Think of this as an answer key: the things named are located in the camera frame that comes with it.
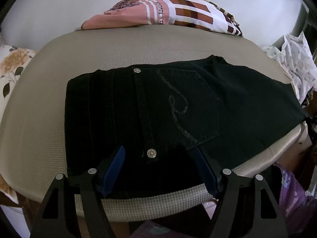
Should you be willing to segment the white dotted crumpled cloth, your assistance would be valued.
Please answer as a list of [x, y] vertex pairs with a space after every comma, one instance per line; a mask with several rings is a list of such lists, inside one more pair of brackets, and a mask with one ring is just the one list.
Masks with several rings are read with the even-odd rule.
[[303, 32], [299, 36], [284, 35], [284, 43], [278, 49], [266, 46], [262, 50], [279, 64], [290, 78], [296, 97], [300, 103], [311, 89], [316, 89], [316, 65]]

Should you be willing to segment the pink plaid folded blanket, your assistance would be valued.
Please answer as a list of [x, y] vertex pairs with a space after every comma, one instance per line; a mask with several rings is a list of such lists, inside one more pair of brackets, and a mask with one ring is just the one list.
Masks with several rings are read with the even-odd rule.
[[121, 0], [81, 25], [81, 30], [137, 25], [177, 25], [242, 36], [234, 16], [208, 0]]

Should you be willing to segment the black pants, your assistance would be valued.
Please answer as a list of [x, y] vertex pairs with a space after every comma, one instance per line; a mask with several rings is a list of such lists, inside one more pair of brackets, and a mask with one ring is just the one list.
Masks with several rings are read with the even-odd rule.
[[67, 174], [96, 169], [103, 198], [145, 198], [204, 184], [305, 120], [292, 86], [211, 55], [97, 70], [69, 80]]

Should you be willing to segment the floral pillow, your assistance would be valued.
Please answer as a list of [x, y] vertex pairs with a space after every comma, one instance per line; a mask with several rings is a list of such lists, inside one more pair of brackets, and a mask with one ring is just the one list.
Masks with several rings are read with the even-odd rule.
[[1, 46], [1, 119], [11, 93], [36, 52], [15, 46]]

